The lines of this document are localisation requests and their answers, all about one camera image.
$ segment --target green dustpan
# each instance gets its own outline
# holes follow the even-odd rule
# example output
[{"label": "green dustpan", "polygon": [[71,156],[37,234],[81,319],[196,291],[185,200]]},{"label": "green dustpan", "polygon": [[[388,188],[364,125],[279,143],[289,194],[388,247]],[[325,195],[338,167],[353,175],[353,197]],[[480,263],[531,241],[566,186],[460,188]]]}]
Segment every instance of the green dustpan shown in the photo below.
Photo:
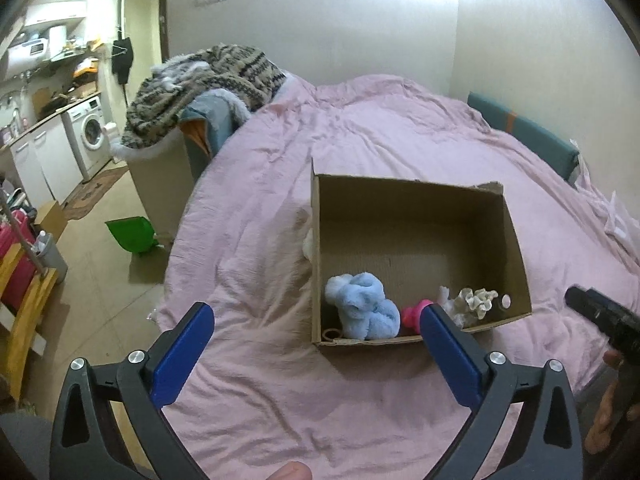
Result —
[{"label": "green dustpan", "polygon": [[110,220],[105,224],[120,247],[130,253],[146,253],[158,245],[151,222],[142,216]]}]

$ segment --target broom handle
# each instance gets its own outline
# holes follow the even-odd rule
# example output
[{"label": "broom handle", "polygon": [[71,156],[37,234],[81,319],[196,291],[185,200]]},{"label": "broom handle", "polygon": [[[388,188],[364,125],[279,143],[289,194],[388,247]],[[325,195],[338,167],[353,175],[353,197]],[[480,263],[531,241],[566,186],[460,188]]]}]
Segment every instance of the broom handle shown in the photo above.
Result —
[{"label": "broom handle", "polygon": [[20,232],[20,226],[18,225],[18,222],[15,221],[14,215],[11,213],[11,209],[9,209],[9,205],[6,202],[6,195],[4,193],[4,190],[2,189],[0,189],[0,206],[2,206],[2,212],[7,217],[9,224],[11,225],[11,229],[14,231],[14,234],[18,237],[18,241],[24,249],[24,252],[27,253],[28,258],[31,260],[33,265],[36,266],[36,270],[40,273],[41,276],[44,277],[47,271],[40,263],[40,260],[37,258],[37,256],[33,253],[31,244],[24,238],[24,236],[22,236],[22,233]]}]

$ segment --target silver bolt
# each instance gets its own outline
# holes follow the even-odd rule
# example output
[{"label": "silver bolt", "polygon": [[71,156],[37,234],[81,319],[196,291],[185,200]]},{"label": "silver bolt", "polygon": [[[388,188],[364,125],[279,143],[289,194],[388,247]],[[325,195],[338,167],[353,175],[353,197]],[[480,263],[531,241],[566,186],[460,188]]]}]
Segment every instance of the silver bolt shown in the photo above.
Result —
[{"label": "silver bolt", "polygon": [[494,365],[503,365],[505,364],[505,362],[507,362],[507,358],[500,352],[491,352],[489,354],[489,361],[491,361]]},{"label": "silver bolt", "polygon": [[79,357],[78,359],[74,359],[73,361],[71,361],[71,369],[72,370],[79,370],[80,368],[82,368],[84,366],[84,359],[82,359],[81,357]]},{"label": "silver bolt", "polygon": [[145,358],[145,353],[142,350],[134,350],[129,354],[129,357],[127,357],[129,362],[134,364],[139,363],[144,358]]},{"label": "silver bolt", "polygon": [[562,363],[560,361],[551,359],[551,361],[549,361],[549,368],[551,368],[555,372],[561,372],[564,367],[562,366]]}]

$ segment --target pink toy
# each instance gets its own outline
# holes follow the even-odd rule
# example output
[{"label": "pink toy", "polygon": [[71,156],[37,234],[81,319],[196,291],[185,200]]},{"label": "pink toy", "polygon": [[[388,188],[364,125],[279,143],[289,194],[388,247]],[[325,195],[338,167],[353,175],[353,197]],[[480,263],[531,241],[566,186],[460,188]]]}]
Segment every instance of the pink toy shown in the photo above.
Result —
[{"label": "pink toy", "polygon": [[400,311],[400,322],[405,328],[413,330],[415,333],[420,333],[420,313],[422,310],[433,304],[431,300],[422,300],[415,306],[408,306]]}]

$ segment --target black garment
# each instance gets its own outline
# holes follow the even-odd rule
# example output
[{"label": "black garment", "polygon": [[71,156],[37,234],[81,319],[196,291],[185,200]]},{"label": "black garment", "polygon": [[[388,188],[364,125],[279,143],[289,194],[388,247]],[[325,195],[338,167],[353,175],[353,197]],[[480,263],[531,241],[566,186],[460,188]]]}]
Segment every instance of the black garment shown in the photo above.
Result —
[{"label": "black garment", "polygon": [[124,85],[129,82],[129,71],[133,65],[133,47],[131,39],[115,40],[111,49],[111,73],[118,75],[118,84]]}]

